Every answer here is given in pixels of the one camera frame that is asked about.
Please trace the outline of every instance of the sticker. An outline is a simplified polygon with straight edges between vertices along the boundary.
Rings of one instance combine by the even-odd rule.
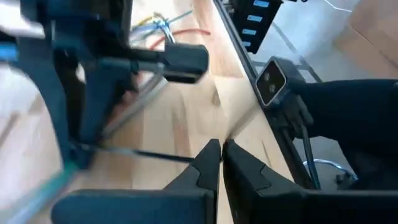
[[[242,42],[242,44],[243,44],[245,47],[250,47],[250,45],[251,45],[251,43],[250,43],[250,42],[247,42],[247,41]]]
[[[255,0],[254,3],[253,3],[253,6],[268,7],[269,6],[269,2]]]
[[[262,17],[261,16],[254,16],[254,15],[249,15],[248,16],[249,21],[254,21],[254,22],[261,22]]]
[[[255,35],[257,33],[256,30],[251,30],[251,29],[243,29],[242,34],[247,34],[247,35]]]

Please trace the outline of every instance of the wooden surface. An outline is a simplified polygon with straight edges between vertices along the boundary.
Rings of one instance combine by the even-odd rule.
[[[172,30],[201,28],[211,32],[210,36],[182,34],[175,37],[177,42],[207,47],[210,54],[207,74],[196,85],[169,83],[155,100],[104,143],[196,156],[210,139],[219,139],[222,143],[231,127],[252,108],[254,116],[235,137],[236,142],[279,174],[292,179],[212,0],[134,0],[132,23],[153,12],[173,18],[191,9],[192,14],[170,27]],[[161,36],[158,33],[139,44],[148,47]],[[16,120],[13,118],[13,127],[0,142],[0,209],[11,206],[61,168],[48,111],[40,96],[31,104],[29,110],[18,113]],[[0,133],[9,123],[9,116],[6,117],[0,122]],[[65,192],[161,189],[186,166],[100,152],[91,169],[80,172]],[[218,223],[232,223],[222,175],[218,204]],[[50,223],[49,208],[38,214],[32,223]]]

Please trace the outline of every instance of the teal cable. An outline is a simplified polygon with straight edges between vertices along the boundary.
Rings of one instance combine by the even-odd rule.
[[[53,175],[39,188],[29,192],[10,209],[0,212],[0,223],[27,223],[39,213],[71,181],[78,167],[67,162],[62,171]]]

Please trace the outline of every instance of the black cloth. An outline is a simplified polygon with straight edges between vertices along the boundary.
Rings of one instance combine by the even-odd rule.
[[[360,179],[353,188],[398,189],[397,82],[344,80],[292,87],[313,116],[309,135],[339,142]]]

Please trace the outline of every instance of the black metal frame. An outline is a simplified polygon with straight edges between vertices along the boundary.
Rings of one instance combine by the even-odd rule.
[[[229,14],[226,12],[223,3],[220,0],[213,0],[213,2],[220,14],[220,17],[224,23],[227,33],[231,38],[236,53],[238,54],[238,57],[242,63],[243,69],[250,80],[250,84],[254,88],[256,77],[258,74],[257,71],[254,69],[254,66],[252,65],[248,52],[243,47],[238,32],[236,31],[235,26],[231,18],[229,17]],[[274,114],[272,114],[269,111],[266,111],[265,109],[263,109],[263,112],[268,122],[273,123],[275,117]],[[311,181],[311,178],[307,170],[305,169],[304,165],[302,164],[302,160],[296,148],[292,144],[292,138],[288,134],[284,133],[281,129],[277,129],[273,126],[271,126],[271,129],[272,132],[274,133],[276,141],[278,142],[280,150],[284,155],[284,159],[289,167],[289,171],[292,174],[295,183],[299,184],[300,186],[306,189],[313,189],[313,183]]]

